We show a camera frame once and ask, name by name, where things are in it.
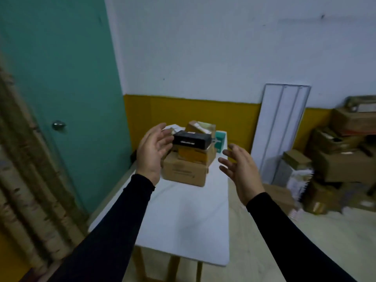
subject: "black box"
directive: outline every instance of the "black box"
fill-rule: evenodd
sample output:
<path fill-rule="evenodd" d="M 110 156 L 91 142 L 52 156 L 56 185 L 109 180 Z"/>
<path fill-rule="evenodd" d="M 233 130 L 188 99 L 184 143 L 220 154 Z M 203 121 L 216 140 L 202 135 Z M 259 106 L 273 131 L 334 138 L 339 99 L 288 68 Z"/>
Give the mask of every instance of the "black box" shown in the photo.
<path fill-rule="evenodd" d="M 172 144 L 179 146 L 188 146 L 199 149 L 207 149 L 212 142 L 210 134 L 207 133 L 193 133 L 181 130 L 174 134 L 174 141 Z"/>

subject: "black long-sleeve shirt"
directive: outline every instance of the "black long-sleeve shirt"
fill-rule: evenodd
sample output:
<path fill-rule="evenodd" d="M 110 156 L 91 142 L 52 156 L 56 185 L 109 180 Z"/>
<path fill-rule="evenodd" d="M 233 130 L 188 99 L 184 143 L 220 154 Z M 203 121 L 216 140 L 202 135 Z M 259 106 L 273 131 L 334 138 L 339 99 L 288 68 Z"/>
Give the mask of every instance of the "black long-sleeve shirt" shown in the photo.
<path fill-rule="evenodd" d="M 135 174 L 97 227 L 66 258 L 49 282 L 120 282 L 127 269 L 154 186 Z M 315 246 L 267 193 L 247 204 L 287 282 L 355 281 Z"/>

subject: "hand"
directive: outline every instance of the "hand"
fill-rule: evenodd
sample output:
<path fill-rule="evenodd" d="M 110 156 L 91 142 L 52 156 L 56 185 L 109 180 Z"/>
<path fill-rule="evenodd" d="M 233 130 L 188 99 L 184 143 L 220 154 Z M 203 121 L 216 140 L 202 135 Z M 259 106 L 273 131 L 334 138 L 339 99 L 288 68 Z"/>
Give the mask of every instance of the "hand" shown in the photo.
<path fill-rule="evenodd" d="M 136 174 L 148 178 L 157 185 L 161 173 L 161 159 L 172 148 L 174 136 L 170 130 L 162 130 L 166 123 L 149 129 L 137 148 Z"/>
<path fill-rule="evenodd" d="M 220 157 L 218 161 L 227 168 L 221 165 L 219 169 L 234 181 L 238 197 L 246 206 L 253 197 L 265 192 L 265 189 L 251 155 L 236 144 L 229 144 L 229 148 L 232 151 L 225 149 L 223 154 L 236 160 L 236 163 Z"/>

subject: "table leg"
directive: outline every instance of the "table leg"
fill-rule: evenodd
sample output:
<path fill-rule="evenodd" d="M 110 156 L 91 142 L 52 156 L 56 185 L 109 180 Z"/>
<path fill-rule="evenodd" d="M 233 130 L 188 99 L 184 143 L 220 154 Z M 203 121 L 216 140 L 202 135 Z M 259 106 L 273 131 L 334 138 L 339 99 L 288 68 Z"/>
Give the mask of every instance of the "table leg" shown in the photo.
<path fill-rule="evenodd" d="M 170 262 L 168 263 L 167 278 L 166 282 L 175 282 L 177 268 L 179 267 L 180 256 L 171 256 Z"/>
<path fill-rule="evenodd" d="M 134 246 L 132 259 L 136 267 L 137 279 L 140 282 L 146 280 L 146 270 L 145 270 L 144 258 L 142 256 L 141 247 Z"/>
<path fill-rule="evenodd" d="M 196 282 L 201 282 L 202 261 L 197 261 Z"/>

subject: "white wall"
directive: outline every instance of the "white wall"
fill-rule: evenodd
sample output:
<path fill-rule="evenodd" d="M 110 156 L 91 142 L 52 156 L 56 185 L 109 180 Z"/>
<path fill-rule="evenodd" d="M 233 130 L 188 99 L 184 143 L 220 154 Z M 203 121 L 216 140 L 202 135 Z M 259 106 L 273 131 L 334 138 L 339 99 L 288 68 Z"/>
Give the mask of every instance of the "white wall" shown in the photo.
<path fill-rule="evenodd" d="M 302 84 L 319 108 L 376 94 L 376 0 L 106 1 L 124 93 L 259 103 L 266 83 Z"/>

